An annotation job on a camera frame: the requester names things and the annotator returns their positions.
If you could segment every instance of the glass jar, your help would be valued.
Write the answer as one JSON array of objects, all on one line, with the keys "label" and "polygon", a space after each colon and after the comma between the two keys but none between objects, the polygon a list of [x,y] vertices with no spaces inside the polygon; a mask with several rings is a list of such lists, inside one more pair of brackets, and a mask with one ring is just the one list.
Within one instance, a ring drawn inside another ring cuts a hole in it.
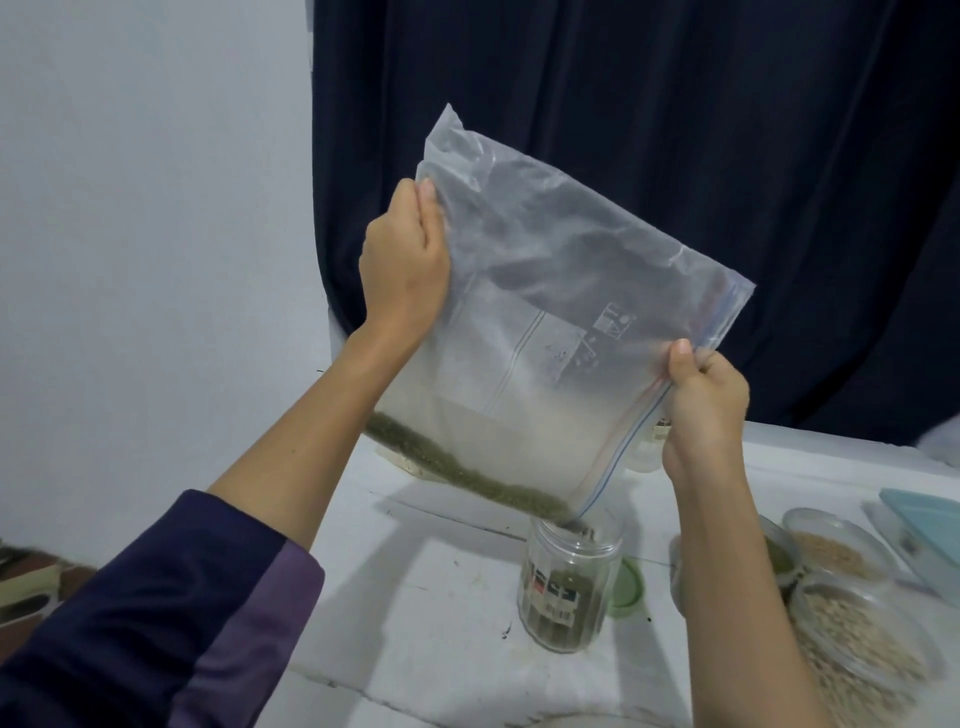
[{"label": "glass jar", "polygon": [[531,521],[516,604],[535,642],[576,652],[593,641],[607,614],[622,547],[623,522],[605,505],[566,528]]},{"label": "glass jar", "polygon": [[862,579],[814,572],[790,602],[797,644],[837,725],[900,725],[946,675],[933,638],[884,594]]},{"label": "glass jar", "polygon": [[644,432],[634,449],[627,456],[627,469],[634,473],[653,473],[663,465],[663,445],[670,434],[670,421],[657,419],[653,427]]}]

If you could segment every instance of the light blue lid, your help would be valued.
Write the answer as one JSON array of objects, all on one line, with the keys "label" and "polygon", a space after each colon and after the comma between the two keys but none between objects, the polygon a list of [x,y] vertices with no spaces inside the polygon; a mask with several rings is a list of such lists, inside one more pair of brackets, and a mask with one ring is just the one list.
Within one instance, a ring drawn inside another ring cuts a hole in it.
[{"label": "light blue lid", "polygon": [[880,491],[880,500],[918,537],[960,568],[960,503],[891,488]]}]

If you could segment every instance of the blue zipper line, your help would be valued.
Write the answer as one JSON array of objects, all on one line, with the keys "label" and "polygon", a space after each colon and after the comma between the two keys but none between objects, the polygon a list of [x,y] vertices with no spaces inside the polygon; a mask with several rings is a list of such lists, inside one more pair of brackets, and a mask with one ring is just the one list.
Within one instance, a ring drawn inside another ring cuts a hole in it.
[{"label": "blue zipper line", "polygon": [[[722,301],[721,304],[717,307],[717,309],[714,311],[713,317],[710,319],[709,326],[707,326],[707,328],[706,328],[706,330],[704,331],[704,334],[701,336],[701,338],[698,339],[698,340],[694,343],[694,345],[693,345],[693,346],[694,346],[694,349],[697,349],[697,348],[699,348],[700,346],[702,346],[703,339],[705,339],[705,338],[707,337],[707,332],[708,332],[708,331],[713,331],[713,330],[716,328],[716,325],[717,325],[717,323],[718,323],[718,319],[720,318],[721,314],[723,314],[723,313],[727,310],[728,306],[730,305],[730,301],[731,301],[731,298],[732,298],[733,294],[736,293],[737,291],[739,291],[739,290],[740,290],[740,287],[741,287],[741,286],[740,286],[740,284],[739,284],[739,282],[738,282],[738,283],[736,283],[735,285],[732,285],[732,286],[730,287],[730,289],[727,291],[727,293],[724,294],[723,301]],[[582,518],[582,517],[584,516],[584,514],[585,514],[590,508],[593,507],[593,504],[597,501],[597,499],[600,498],[600,494],[603,493],[604,489],[607,487],[607,484],[610,482],[610,479],[613,477],[613,473],[614,473],[614,471],[616,471],[616,467],[620,464],[620,459],[623,457],[624,451],[627,449],[627,447],[630,445],[630,443],[633,442],[634,438],[636,437],[636,434],[637,434],[637,433],[640,431],[640,429],[644,426],[644,424],[647,422],[647,420],[650,419],[650,415],[652,415],[652,414],[654,413],[654,411],[656,411],[657,407],[660,406],[660,403],[663,401],[663,398],[666,397],[667,392],[670,391],[670,387],[671,387],[671,386],[673,386],[673,385],[672,385],[672,384],[668,384],[668,385],[667,385],[666,389],[663,390],[662,394],[660,394],[660,396],[657,398],[657,401],[654,402],[653,406],[651,406],[650,408],[647,409],[647,411],[644,413],[643,417],[641,417],[641,418],[637,421],[636,425],[634,425],[634,427],[630,430],[630,434],[628,434],[627,437],[624,438],[623,441],[620,443],[619,447],[616,449],[616,453],[615,453],[615,455],[613,456],[613,459],[611,460],[610,464],[609,464],[609,465],[607,466],[607,468],[603,471],[603,474],[600,475],[600,479],[597,481],[597,485],[596,485],[596,487],[593,489],[593,495],[592,495],[592,497],[589,499],[589,502],[587,503],[587,506],[586,506],[585,508],[583,508],[583,509],[580,511],[580,513],[577,515],[577,518],[578,518],[578,519]]]}]

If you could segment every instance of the printed label on bag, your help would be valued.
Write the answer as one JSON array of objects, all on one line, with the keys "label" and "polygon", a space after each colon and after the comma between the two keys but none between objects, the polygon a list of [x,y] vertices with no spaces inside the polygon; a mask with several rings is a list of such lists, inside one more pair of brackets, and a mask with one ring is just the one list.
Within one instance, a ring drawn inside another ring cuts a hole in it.
[{"label": "printed label on bag", "polygon": [[601,333],[607,334],[612,339],[619,339],[630,327],[630,324],[634,322],[635,318],[636,316],[620,309],[616,303],[608,303],[607,307],[603,309],[603,313],[600,314],[600,317],[593,322],[593,327]]},{"label": "printed label on bag", "polygon": [[434,390],[446,400],[523,428],[531,392],[557,384],[587,332],[478,279],[445,332]]},{"label": "printed label on bag", "polygon": [[580,603],[580,594],[575,589],[568,589],[550,581],[542,570],[533,566],[526,591],[530,604],[541,615],[563,626],[573,626],[573,618]]}]

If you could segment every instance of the left hand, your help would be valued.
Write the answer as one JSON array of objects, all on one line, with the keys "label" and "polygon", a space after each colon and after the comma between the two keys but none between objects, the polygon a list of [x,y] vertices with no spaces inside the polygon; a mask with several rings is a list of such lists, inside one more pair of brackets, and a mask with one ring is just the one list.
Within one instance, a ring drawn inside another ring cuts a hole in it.
[{"label": "left hand", "polygon": [[367,225],[360,280],[365,326],[418,346],[444,307],[450,281],[444,216],[432,181],[400,180],[387,212]]}]

